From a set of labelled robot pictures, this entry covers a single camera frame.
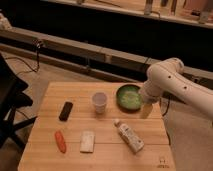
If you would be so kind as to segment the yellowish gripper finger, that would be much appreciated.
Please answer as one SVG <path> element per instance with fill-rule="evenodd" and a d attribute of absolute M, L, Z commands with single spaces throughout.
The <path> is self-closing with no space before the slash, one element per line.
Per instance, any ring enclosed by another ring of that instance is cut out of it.
<path fill-rule="evenodd" d="M 146 119 L 153 110 L 152 104 L 145 104 L 142 108 L 141 118 Z"/>

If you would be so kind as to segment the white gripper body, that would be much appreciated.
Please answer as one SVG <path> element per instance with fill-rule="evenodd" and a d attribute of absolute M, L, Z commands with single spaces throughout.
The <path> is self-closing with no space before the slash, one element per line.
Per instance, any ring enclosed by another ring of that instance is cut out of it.
<path fill-rule="evenodd" d="M 140 88 L 139 93 L 144 103 L 153 104 L 160 99 L 162 89 L 154 85 L 151 81 L 145 81 Z"/>

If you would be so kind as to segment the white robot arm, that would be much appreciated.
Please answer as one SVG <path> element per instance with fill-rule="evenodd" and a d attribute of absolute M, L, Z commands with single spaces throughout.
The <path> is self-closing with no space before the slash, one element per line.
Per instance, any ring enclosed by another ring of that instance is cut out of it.
<path fill-rule="evenodd" d="M 186 79 L 179 58 L 156 62 L 147 69 L 147 80 L 139 90 L 142 101 L 156 103 L 167 91 L 213 120 L 213 90 Z"/>

